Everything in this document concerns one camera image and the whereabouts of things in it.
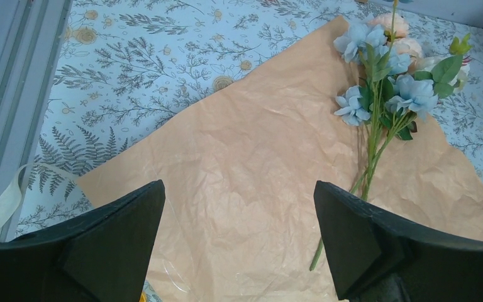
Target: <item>floral pattern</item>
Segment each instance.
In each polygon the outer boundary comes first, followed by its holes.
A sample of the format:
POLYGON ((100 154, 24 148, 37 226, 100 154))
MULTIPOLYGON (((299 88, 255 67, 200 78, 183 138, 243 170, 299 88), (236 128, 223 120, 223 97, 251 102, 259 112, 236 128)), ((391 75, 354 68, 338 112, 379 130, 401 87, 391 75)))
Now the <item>floral pattern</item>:
MULTIPOLYGON (((328 20, 388 12, 354 0, 75 0, 35 160, 83 175, 328 20)), ((455 35, 472 33, 469 83, 434 116, 483 180, 483 30, 399 13, 426 56, 448 55, 455 35)), ((29 189, 17 235, 91 209, 75 184, 43 167, 29 189)))

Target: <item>clear plastic film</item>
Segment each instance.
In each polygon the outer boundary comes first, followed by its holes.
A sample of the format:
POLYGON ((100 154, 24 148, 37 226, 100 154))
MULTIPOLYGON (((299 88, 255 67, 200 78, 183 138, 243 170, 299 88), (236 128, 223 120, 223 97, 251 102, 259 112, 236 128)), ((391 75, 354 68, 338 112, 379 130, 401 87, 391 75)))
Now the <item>clear plastic film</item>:
MULTIPOLYGON (((317 180, 350 189, 365 135, 333 116, 358 81, 332 41, 337 18, 246 78, 185 109, 78 180, 95 207, 157 179, 166 203, 147 280, 164 301, 338 301, 324 257, 317 180)), ((433 119, 381 158, 371 202, 483 240, 483 184, 433 119)))

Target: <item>light blue tablecloth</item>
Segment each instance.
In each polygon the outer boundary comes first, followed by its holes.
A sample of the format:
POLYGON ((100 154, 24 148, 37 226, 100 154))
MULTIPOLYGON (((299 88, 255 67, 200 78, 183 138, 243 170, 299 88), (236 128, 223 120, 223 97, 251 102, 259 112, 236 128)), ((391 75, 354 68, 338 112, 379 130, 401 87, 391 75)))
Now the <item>light blue tablecloth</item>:
MULTIPOLYGON (((85 174, 328 20, 388 11, 353 0, 75 0, 36 160, 85 174)), ((470 84, 435 117, 483 180, 483 30, 403 15, 427 55, 472 33, 470 84)), ((73 184, 38 167, 17 234, 90 209, 73 184)))

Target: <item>flower stem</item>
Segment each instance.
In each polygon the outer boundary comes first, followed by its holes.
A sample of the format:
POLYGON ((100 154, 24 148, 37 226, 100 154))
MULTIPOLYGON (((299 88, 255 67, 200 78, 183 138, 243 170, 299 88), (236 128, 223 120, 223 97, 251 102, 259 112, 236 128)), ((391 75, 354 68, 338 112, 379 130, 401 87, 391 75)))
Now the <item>flower stem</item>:
MULTIPOLYGON (((357 180, 357 182, 355 183, 351 191, 349 191, 351 194, 355 194, 357 189, 360 187, 361 183, 364 181, 366 174, 367 174, 367 170, 364 171, 364 173, 357 180)), ((314 254, 314 258, 312 258, 312 263, 310 264, 310 271, 313 271, 316 268, 316 265, 318 264, 318 261, 319 261, 319 257, 321 257, 322 251, 323 251, 323 238, 320 238, 318 249, 316 250, 316 253, 314 254)))

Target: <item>blue flower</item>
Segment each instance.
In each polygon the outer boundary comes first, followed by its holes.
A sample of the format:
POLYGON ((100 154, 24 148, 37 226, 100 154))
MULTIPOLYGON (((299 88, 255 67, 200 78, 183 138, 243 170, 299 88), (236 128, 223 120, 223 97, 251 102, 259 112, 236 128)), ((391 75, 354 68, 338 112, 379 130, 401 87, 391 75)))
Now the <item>blue flower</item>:
POLYGON ((363 121, 367 121, 371 117, 371 114, 360 105, 359 99, 362 98, 362 95, 359 88, 360 86, 353 86, 347 89, 345 97, 336 97, 336 101, 341 106, 341 109, 334 112, 334 114, 341 116, 348 125, 360 126, 363 121))
MULTIPOLYGON (((383 0, 383 1, 386 1, 386 2, 393 2, 394 0, 383 0)), ((399 0, 400 3, 411 3, 411 2, 414 2, 414 0, 399 0)))
MULTIPOLYGON (((390 48, 386 45, 381 45, 375 48, 375 54, 379 54, 381 57, 384 56, 390 48)), ((408 71, 408 67, 412 64, 412 58, 407 53, 397 54, 397 50, 392 48, 390 52, 390 57, 388 60, 388 65, 386 67, 391 67, 389 75, 393 76, 396 74, 402 74, 408 71)))
POLYGON ((434 94, 432 80, 416 81, 409 75, 400 75, 396 86, 399 94, 386 102, 386 108, 395 113, 401 108, 410 109, 422 119, 438 104, 438 96, 434 94))
POLYGON ((374 48, 386 43, 384 27, 376 25, 369 27, 363 23, 353 23, 343 36, 334 40, 334 47, 341 53, 341 57, 347 62, 359 63, 358 51, 371 44, 374 48))

